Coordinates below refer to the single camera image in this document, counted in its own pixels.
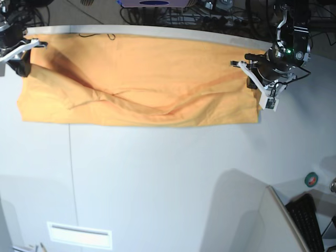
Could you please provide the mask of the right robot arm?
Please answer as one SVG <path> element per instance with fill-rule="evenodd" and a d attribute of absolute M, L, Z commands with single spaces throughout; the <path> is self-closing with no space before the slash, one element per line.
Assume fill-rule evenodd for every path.
<path fill-rule="evenodd" d="M 1 76 L 5 66 L 10 66 L 17 75 L 28 77 L 31 72 L 31 50 L 46 48 L 48 43 L 38 38 L 28 39 L 27 29 L 35 25 L 45 26 L 40 8 L 50 12 L 52 1 L 1 1 Z"/>

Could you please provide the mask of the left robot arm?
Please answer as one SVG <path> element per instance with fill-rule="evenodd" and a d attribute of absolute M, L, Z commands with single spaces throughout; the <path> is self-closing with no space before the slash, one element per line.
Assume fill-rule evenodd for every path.
<path fill-rule="evenodd" d="M 308 1 L 276 1 L 275 11 L 280 15 L 273 28 L 272 46 L 263 54 L 246 54 L 247 68 L 265 87 L 275 85 L 280 78 L 288 78 L 293 68 L 303 69 L 310 59 L 308 22 L 311 17 Z"/>

